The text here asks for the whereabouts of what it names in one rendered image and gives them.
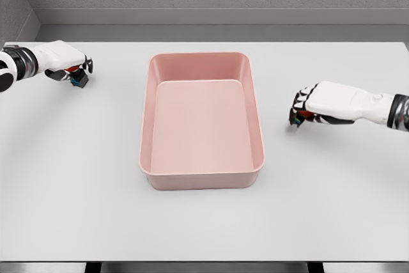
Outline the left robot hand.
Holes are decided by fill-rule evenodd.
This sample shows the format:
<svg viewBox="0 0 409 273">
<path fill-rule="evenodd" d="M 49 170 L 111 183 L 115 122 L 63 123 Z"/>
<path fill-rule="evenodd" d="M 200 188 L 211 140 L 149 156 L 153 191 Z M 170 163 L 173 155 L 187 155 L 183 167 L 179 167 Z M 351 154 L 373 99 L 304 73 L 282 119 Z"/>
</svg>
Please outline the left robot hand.
<svg viewBox="0 0 409 273">
<path fill-rule="evenodd" d="M 80 66 L 90 74 L 93 72 L 93 60 L 66 42 L 51 42 L 45 53 L 49 58 L 45 75 L 55 81 L 70 81 L 66 69 L 72 66 Z"/>
</svg>

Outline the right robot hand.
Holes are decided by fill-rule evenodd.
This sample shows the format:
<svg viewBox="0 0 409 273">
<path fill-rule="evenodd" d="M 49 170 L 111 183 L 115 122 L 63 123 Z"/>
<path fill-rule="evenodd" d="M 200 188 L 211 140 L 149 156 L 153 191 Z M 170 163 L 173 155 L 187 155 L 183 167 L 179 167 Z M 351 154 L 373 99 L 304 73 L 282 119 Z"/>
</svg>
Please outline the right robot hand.
<svg viewBox="0 0 409 273">
<path fill-rule="evenodd" d="M 362 117 L 365 90 L 321 81 L 297 92 L 289 111 L 289 123 L 297 111 L 309 111 L 314 116 L 306 119 L 309 122 L 329 125 L 349 125 Z"/>
</svg>

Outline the black red industrial switch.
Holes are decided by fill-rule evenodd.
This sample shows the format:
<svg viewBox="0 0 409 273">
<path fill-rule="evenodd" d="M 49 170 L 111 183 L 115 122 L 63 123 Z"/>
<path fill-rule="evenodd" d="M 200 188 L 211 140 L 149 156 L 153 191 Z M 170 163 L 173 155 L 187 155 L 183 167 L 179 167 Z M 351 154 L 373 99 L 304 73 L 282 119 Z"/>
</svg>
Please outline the black red industrial switch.
<svg viewBox="0 0 409 273">
<path fill-rule="evenodd" d="M 73 86 L 84 88 L 88 83 L 88 76 L 83 68 L 80 66 L 72 66 L 66 69 L 69 80 Z"/>
<path fill-rule="evenodd" d="M 299 126 L 301 126 L 301 124 L 303 124 L 303 122 L 304 122 L 306 119 L 308 119 L 308 118 L 310 118 L 310 117 L 312 117 L 312 116 L 314 116 L 314 114 L 313 114 L 312 112 L 309 112 L 309 111 L 297 111 L 297 112 L 295 113 L 294 117 L 293 117 L 293 123 L 294 123 L 297 127 L 299 127 Z"/>
</svg>

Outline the pink rectangular basket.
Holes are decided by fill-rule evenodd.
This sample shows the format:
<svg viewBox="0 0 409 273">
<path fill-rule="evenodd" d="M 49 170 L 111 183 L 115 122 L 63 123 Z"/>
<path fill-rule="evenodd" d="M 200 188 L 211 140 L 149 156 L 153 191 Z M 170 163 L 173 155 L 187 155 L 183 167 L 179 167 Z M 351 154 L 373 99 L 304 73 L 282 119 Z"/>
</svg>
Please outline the pink rectangular basket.
<svg viewBox="0 0 409 273">
<path fill-rule="evenodd" d="M 245 54 L 168 53 L 150 59 L 139 165 L 153 188 L 246 188 L 264 162 Z"/>
</svg>

